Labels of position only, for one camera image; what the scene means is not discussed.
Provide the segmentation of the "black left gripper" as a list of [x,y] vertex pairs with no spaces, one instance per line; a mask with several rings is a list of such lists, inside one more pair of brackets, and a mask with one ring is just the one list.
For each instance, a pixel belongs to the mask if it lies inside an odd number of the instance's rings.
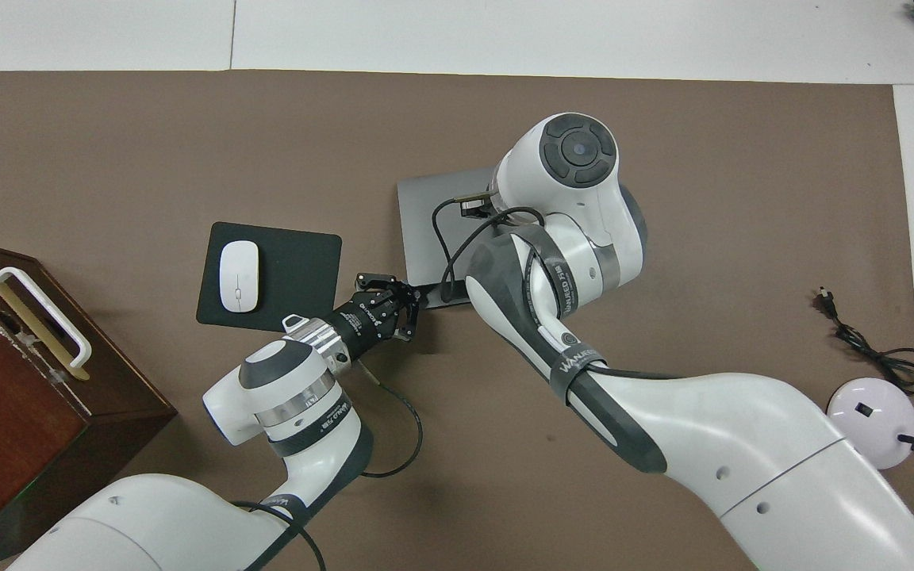
[[389,339],[410,341],[416,335],[421,293],[388,274],[358,274],[355,295],[328,314],[348,351],[349,360],[362,358]]

